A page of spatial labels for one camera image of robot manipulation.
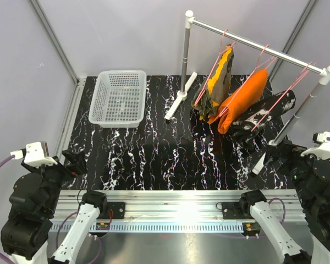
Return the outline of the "black white patterned trousers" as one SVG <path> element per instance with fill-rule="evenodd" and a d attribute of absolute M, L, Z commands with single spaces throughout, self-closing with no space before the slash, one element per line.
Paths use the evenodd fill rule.
<path fill-rule="evenodd" d="M 293 109 L 295 101 L 295 93 L 290 90 L 256 102 L 231 124 L 229 131 L 232 141 L 247 149 L 253 149 L 253 140 L 258 133 L 270 121 Z"/>

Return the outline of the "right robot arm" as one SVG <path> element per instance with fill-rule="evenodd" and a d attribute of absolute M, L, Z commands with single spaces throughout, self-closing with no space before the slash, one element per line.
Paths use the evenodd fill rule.
<path fill-rule="evenodd" d="M 291 177 L 313 239 L 312 255 L 291 238 L 261 191 L 243 193 L 239 213 L 260 225 L 280 263 L 330 263 L 330 180 L 316 167 L 321 158 L 312 149 L 289 140 L 269 146 L 263 163 L 267 165 L 280 158 L 285 160 L 281 170 Z"/>

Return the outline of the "camouflage orange trousers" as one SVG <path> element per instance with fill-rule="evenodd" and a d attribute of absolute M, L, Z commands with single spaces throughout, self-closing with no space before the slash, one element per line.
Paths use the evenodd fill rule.
<path fill-rule="evenodd" d="M 198 112 L 200 120 L 208 121 L 210 117 L 215 116 L 220 105 L 228 98 L 233 59 L 233 48 L 226 45 L 212 72 L 196 91 L 191 106 Z"/>

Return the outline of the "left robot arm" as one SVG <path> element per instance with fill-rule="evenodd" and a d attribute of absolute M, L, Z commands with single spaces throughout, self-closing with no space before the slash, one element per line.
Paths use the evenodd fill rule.
<path fill-rule="evenodd" d="M 87 172 L 84 152 L 63 151 L 68 166 L 62 165 L 58 157 L 38 161 L 32 151 L 23 154 L 21 165 L 29 173 L 16 181 L 9 198 L 12 207 L 1 230 L 3 251 L 11 263 L 75 263 L 93 222 L 108 212 L 107 196 L 92 190 L 83 194 L 72 227 L 48 257 L 48 234 L 62 186 Z"/>

